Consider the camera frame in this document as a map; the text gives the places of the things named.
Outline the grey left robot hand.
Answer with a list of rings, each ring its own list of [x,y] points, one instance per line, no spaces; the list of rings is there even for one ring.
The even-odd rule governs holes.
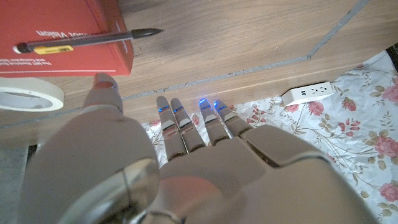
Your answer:
[[[167,162],[100,73],[81,113],[27,164],[18,223],[376,223],[319,149],[201,100],[210,143],[158,97]]]

